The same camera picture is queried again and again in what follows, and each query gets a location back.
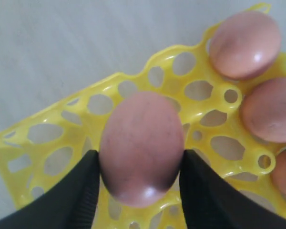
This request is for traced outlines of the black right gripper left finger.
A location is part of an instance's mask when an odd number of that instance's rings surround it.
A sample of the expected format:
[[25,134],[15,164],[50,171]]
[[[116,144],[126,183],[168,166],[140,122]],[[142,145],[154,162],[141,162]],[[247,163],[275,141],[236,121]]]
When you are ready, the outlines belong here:
[[99,189],[99,155],[89,150],[58,184],[2,218],[0,229],[90,229]]

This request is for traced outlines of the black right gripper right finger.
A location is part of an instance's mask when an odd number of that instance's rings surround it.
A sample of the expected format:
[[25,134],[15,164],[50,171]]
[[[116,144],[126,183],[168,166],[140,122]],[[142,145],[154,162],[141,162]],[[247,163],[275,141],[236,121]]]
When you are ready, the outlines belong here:
[[238,192],[191,149],[183,155],[180,195],[189,229],[286,229],[286,219]]

